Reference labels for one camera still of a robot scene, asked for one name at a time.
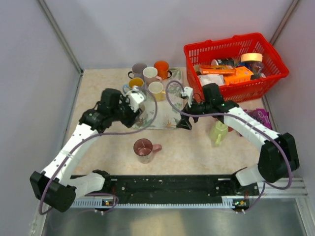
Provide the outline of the cream floral mug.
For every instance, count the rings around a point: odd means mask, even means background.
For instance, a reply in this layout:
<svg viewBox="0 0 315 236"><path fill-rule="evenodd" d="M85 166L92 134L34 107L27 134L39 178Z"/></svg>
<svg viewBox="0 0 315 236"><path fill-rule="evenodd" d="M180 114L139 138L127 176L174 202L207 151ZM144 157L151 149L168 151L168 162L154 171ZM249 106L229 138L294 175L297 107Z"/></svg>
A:
<svg viewBox="0 0 315 236"><path fill-rule="evenodd" d="M141 114L138 117L138 120L136 121L136 123L134 124L134 128L141 128L143 125L145 125L146 121L147 121L147 117L148 114L146 112L145 108L141 108Z"/></svg>

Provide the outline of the light blue butterfly mug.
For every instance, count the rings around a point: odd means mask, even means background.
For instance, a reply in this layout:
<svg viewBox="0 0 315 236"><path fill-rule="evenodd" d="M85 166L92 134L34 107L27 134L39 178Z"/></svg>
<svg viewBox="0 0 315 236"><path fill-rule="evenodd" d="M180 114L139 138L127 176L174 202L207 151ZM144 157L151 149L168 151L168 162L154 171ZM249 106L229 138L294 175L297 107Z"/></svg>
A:
<svg viewBox="0 0 315 236"><path fill-rule="evenodd" d="M144 81L141 78L132 78L130 79L128 84L123 85L122 90L124 94L127 94L130 90L133 89L134 86L144 88Z"/></svg>

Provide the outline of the lime green faceted mug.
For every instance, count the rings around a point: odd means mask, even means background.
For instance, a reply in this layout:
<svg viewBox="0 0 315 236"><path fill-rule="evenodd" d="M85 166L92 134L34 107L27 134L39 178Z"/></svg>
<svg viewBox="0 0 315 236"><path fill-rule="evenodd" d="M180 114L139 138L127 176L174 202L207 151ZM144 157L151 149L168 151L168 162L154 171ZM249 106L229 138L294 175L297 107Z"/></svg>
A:
<svg viewBox="0 0 315 236"><path fill-rule="evenodd" d="M214 146L218 147L221 141L225 138L228 133L228 126L223 124L221 121L216 121L210 131L210 139Z"/></svg>

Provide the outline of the yellow mug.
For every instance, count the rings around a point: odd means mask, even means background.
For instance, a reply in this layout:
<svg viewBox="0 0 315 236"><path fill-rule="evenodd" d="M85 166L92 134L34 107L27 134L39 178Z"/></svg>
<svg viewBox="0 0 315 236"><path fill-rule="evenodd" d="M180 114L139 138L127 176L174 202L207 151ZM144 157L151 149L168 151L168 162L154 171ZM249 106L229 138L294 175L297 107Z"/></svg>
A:
<svg viewBox="0 0 315 236"><path fill-rule="evenodd" d="M165 90L161 82L152 82L148 86L149 91L154 95L157 102L165 99Z"/></svg>

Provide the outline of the pink ghost pattern mug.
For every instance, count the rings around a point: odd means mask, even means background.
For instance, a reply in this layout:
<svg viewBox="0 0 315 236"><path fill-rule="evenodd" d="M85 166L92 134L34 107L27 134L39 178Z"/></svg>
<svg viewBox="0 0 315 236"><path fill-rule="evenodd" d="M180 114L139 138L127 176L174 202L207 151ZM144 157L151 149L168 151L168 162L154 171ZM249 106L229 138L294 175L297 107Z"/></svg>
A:
<svg viewBox="0 0 315 236"><path fill-rule="evenodd" d="M162 145L153 144L150 140L142 138L137 140L133 145L133 151L137 159L142 164L148 164L153 159L156 153L162 150Z"/></svg>

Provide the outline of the lilac purple mug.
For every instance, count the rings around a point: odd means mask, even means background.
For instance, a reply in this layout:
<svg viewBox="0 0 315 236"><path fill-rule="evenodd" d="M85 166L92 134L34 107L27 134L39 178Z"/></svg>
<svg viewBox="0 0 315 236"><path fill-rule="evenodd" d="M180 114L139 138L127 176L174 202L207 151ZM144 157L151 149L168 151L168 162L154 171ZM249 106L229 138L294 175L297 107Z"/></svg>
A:
<svg viewBox="0 0 315 236"><path fill-rule="evenodd" d="M147 65L143 62L139 62L133 65L132 70L128 72L128 77L130 79L133 78L141 78L142 80L144 79L143 76L143 70L147 68Z"/></svg>

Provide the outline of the pale pink faceted mug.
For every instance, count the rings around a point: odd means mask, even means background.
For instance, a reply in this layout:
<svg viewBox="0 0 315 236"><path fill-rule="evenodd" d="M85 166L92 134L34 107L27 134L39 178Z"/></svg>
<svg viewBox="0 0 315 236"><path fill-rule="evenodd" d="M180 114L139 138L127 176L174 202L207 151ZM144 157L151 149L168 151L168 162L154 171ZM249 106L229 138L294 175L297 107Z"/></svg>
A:
<svg viewBox="0 0 315 236"><path fill-rule="evenodd" d="M162 78L158 76L158 70L155 67L146 67L143 70L143 76L147 86L152 82L162 82Z"/></svg>

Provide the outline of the orange mug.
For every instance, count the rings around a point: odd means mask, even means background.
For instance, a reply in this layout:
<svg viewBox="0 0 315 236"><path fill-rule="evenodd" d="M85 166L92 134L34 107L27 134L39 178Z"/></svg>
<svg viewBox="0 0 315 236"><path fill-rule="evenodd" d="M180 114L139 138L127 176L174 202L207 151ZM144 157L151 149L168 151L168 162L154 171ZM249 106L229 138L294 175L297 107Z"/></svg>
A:
<svg viewBox="0 0 315 236"><path fill-rule="evenodd" d="M160 60L155 62L154 68L157 69L157 75L163 80L172 77L172 72L169 70L169 64L166 61Z"/></svg>

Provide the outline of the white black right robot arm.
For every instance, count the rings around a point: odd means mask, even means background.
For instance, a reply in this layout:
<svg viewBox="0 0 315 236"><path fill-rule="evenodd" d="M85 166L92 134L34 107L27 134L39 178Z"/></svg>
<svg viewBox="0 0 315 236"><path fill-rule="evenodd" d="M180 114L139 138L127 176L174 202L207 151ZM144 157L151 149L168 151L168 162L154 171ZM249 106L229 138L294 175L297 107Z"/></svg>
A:
<svg viewBox="0 0 315 236"><path fill-rule="evenodd" d="M200 117L209 114L247 138L260 152L257 164L235 173L236 178L229 183L234 194L242 194L248 185L256 182L274 183L285 176L292 177L292 172L300 167L300 163L291 134L280 134L269 129L249 116L236 102L225 101L215 83L203 86L202 90L204 99L196 102L192 88L182 89L181 98L186 99L187 103L180 112L177 127L190 130L192 125L189 118L197 122Z"/></svg>

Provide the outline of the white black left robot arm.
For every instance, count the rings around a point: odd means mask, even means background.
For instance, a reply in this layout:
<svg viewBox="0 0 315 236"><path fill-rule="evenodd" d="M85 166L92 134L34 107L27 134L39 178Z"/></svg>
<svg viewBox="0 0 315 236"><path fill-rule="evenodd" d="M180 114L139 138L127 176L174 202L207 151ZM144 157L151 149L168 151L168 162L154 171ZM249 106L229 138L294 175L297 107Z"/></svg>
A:
<svg viewBox="0 0 315 236"><path fill-rule="evenodd" d="M144 90L134 87L126 94L106 88L95 106L86 110L70 139L58 155L41 172L33 172L30 183L40 204L47 204L59 212L67 211L73 202L88 193L97 191L106 195L112 184L105 179L106 172L92 173L72 179L72 174L87 150L112 123L120 122L131 128L141 114L140 105L146 96Z"/></svg>

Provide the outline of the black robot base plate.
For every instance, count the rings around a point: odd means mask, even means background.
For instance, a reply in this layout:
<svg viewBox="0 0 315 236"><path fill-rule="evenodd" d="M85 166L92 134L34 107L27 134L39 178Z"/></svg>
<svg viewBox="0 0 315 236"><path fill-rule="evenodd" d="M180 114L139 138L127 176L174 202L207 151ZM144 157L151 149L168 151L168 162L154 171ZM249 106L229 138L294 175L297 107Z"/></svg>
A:
<svg viewBox="0 0 315 236"><path fill-rule="evenodd" d="M232 175L111 175L99 193L120 204L207 204L222 196L257 196L257 184L242 187Z"/></svg>

